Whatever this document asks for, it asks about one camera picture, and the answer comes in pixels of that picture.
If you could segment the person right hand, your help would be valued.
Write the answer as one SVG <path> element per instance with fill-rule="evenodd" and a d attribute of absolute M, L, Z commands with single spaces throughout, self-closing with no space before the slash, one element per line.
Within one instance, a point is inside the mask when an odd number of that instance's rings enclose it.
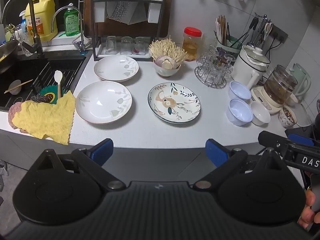
<path fill-rule="evenodd" d="M 315 213 L 311 209 L 311 207 L 316 201 L 316 195 L 312 192 L 311 189 L 308 189 L 305 192 L 305 195 L 306 195 L 306 205 L 300 215 L 298 224 L 302 226 L 304 229 L 307 229 L 307 227 L 312 223 L 319 224 L 320 216 L 319 216 L 319 212 Z"/>

